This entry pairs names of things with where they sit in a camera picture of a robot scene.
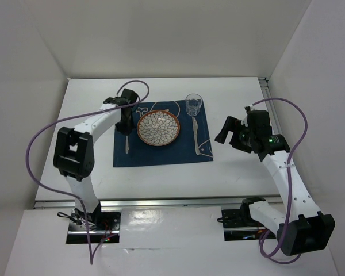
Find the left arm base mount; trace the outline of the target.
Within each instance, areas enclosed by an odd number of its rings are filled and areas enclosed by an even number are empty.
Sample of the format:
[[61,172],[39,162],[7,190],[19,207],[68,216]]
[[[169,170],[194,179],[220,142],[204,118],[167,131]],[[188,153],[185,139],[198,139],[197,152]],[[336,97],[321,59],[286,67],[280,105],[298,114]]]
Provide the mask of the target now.
[[[84,219],[76,215],[73,210],[70,214],[58,212],[57,216],[67,219],[68,231],[66,244],[87,244],[86,224]],[[106,244],[119,243],[120,241],[121,212],[104,212],[99,222],[90,222],[91,244],[103,241]]]

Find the floral ceramic plate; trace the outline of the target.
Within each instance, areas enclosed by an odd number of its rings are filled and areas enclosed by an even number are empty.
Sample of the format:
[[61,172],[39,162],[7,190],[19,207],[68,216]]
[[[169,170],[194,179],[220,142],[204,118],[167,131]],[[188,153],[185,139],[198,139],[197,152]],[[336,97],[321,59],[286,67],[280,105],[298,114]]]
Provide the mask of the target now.
[[137,135],[146,144],[162,147],[171,144],[180,133],[180,123],[166,110],[152,110],[137,123]]

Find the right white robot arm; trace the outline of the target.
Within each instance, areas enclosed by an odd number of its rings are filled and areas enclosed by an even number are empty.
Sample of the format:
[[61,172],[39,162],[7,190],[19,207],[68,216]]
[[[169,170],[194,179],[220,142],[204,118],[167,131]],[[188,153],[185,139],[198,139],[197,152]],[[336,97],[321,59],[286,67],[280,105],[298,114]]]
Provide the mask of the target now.
[[335,228],[331,214],[323,214],[308,193],[282,135],[273,134],[269,113],[247,109],[245,120],[228,116],[215,141],[239,151],[255,153],[279,191],[286,212],[273,208],[263,197],[245,198],[238,219],[245,225],[261,224],[275,235],[278,249],[286,256],[325,249]]

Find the blue whale placemat cloth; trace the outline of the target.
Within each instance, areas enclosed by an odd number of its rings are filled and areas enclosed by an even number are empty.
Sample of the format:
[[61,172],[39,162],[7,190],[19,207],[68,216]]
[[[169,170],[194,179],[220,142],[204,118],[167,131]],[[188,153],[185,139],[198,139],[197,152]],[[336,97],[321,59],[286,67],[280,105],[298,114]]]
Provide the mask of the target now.
[[129,135],[129,154],[126,154],[125,136],[115,132],[113,167],[159,166],[213,160],[204,105],[201,106],[199,114],[195,116],[198,123],[197,138],[200,155],[196,155],[195,152],[192,117],[186,112],[184,100],[143,102],[133,112],[134,124],[137,125],[140,118],[152,110],[166,110],[177,117],[181,126],[178,137],[169,145],[154,147],[144,143],[134,129]]

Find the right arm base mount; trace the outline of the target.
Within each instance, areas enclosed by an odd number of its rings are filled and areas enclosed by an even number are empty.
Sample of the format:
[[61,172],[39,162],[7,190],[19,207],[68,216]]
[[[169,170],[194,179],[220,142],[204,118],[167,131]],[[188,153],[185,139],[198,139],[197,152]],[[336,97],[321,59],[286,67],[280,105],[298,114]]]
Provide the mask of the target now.
[[226,242],[258,240],[267,228],[250,217],[249,205],[265,201],[263,197],[250,197],[242,200],[239,208],[223,209],[217,222],[223,226]]

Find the silver fork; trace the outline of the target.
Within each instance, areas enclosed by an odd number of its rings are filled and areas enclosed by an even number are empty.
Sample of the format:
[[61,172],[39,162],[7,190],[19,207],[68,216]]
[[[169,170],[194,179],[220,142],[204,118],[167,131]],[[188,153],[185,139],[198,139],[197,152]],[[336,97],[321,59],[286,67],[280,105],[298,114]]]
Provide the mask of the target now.
[[125,153],[129,154],[129,135],[125,137]]

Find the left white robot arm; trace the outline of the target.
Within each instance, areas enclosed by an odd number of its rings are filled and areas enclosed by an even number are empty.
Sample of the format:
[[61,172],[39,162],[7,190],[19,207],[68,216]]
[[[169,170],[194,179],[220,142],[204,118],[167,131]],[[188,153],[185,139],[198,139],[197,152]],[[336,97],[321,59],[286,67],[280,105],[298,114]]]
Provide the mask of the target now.
[[75,213],[88,229],[102,223],[101,203],[96,197],[90,174],[95,165],[94,143],[112,126],[129,136],[135,128],[132,108],[139,96],[123,89],[121,96],[107,98],[100,114],[93,115],[73,128],[62,127],[57,133],[53,165],[68,182],[75,200]]

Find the silver table knife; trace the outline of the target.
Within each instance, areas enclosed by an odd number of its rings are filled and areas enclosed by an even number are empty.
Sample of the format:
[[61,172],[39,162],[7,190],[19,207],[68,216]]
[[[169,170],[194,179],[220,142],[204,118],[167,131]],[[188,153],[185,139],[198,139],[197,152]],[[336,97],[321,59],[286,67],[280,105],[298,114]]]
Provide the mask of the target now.
[[195,154],[200,155],[200,149],[198,145],[198,138],[197,138],[197,133],[198,133],[198,123],[195,117],[192,117],[192,124],[193,124],[193,135],[194,135],[194,146],[195,146]]

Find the clear plastic cup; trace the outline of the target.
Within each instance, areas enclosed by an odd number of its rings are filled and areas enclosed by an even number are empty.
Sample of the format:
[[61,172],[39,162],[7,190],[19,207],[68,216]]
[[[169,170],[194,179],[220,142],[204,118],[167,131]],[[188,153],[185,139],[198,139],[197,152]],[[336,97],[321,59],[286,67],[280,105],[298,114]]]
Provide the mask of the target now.
[[189,94],[185,98],[186,112],[191,117],[195,117],[199,114],[203,100],[198,94]]

